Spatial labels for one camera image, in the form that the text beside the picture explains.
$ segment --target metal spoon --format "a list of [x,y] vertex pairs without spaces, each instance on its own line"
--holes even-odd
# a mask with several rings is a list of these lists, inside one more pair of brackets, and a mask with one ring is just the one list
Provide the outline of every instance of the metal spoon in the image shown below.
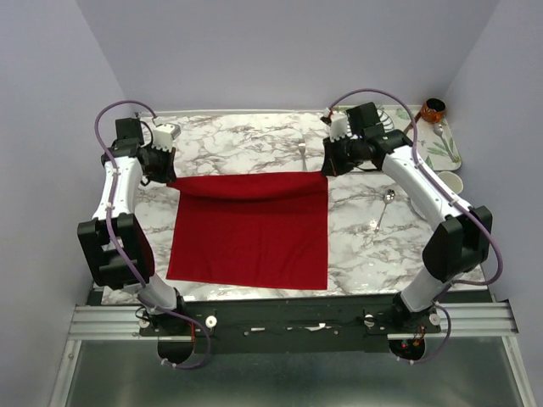
[[443,136],[443,125],[441,123],[435,123],[432,127],[432,130],[434,130],[434,134],[438,137]]
[[307,164],[305,163],[305,140],[303,138],[298,139],[298,151],[302,155],[302,170],[307,172]]
[[383,220],[384,211],[387,209],[387,205],[390,204],[394,199],[396,198],[396,192],[394,189],[389,189],[384,195],[383,195],[383,202],[384,202],[384,208],[383,212],[381,212],[381,217],[379,218],[379,222],[377,222],[377,226],[375,226],[375,233],[379,231],[381,228],[381,220]]

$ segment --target cable connector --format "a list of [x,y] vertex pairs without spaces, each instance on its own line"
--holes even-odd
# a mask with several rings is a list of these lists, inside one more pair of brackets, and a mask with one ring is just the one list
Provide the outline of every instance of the cable connector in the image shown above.
[[459,197],[455,194],[454,198],[449,201],[449,206],[455,206],[455,204],[458,202]]
[[322,112],[321,122],[325,125],[330,125],[332,123],[332,110],[330,108],[325,108]]

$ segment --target orange cup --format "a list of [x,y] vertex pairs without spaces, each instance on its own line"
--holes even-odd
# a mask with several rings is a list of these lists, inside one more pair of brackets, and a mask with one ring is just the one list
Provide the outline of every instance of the orange cup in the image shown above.
[[445,113],[445,103],[439,99],[431,98],[421,109],[421,116],[428,123],[440,123]]

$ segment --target screw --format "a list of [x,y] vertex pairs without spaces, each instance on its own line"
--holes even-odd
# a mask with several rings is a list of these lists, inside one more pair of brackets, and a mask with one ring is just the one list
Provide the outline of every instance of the screw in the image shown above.
[[213,328],[217,325],[217,319],[214,315],[210,315],[205,319],[205,325],[208,328]]
[[441,322],[441,318],[437,314],[431,314],[428,318],[430,320],[430,324],[437,326]]
[[375,320],[373,319],[373,315],[371,314],[367,314],[365,317],[364,317],[364,325],[367,326],[368,328],[371,328],[375,325]]

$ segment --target fork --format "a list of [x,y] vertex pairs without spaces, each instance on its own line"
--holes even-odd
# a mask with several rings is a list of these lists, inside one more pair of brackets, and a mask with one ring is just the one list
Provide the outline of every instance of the fork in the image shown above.
[[305,140],[303,138],[298,139],[298,151],[302,156],[302,170],[307,172],[307,164],[305,163]]

